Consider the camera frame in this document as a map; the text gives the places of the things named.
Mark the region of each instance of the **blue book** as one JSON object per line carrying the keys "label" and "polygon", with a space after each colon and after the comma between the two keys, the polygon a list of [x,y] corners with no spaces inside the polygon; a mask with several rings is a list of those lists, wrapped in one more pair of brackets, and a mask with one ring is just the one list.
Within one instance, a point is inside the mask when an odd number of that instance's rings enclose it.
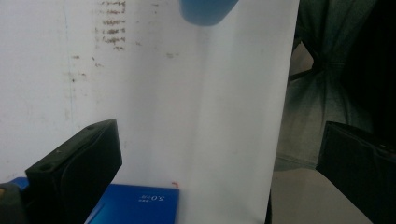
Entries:
{"label": "blue book", "polygon": [[[24,189],[28,181],[11,181]],[[174,224],[179,189],[110,184],[85,223],[87,224]]]}

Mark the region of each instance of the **beige surface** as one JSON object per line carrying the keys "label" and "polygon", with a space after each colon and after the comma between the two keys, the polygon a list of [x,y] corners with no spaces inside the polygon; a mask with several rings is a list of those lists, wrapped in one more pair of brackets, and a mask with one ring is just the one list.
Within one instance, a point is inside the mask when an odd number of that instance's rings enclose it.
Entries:
{"label": "beige surface", "polygon": [[274,172],[274,224],[372,223],[326,177],[314,170]]}

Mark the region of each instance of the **white surface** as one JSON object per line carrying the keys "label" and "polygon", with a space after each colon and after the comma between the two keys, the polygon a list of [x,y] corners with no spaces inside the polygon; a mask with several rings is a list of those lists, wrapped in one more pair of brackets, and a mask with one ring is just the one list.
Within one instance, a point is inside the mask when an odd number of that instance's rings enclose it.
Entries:
{"label": "white surface", "polygon": [[264,221],[297,0],[241,0],[213,27],[177,0],[1,5],[1,182],[116,118],[115,182],[176,181],[179,223]]}
{"label": "white surface", "polygon": [[314,170],[274,172],[271,196],[275,224],[372,223],[332,182]]}

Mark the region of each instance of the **blue object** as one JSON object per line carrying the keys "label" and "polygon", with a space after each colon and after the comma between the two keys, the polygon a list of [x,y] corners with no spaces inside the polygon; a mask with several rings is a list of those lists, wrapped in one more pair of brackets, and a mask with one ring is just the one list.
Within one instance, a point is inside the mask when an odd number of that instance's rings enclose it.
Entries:
{"label": "blue object", "polygon": [[210,26],[222,21],[238,0],[180,0],[183,18],[196,25]]}
{"label": "blue object", "polygon": [[[21,189],[29,185],[25,177],[10,182]],[[110,184],[85,223],[174,224],[178,196],[179,189]]]}

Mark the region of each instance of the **red mark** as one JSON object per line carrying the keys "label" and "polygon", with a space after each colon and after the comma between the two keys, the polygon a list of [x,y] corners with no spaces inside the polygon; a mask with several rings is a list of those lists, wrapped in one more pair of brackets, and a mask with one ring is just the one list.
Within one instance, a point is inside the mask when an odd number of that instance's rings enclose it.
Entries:
{"label": "red mark", "polygon": [[175,187],[178,189],[178,183],[177,182],[172,182],[173,185],[175,185]]}

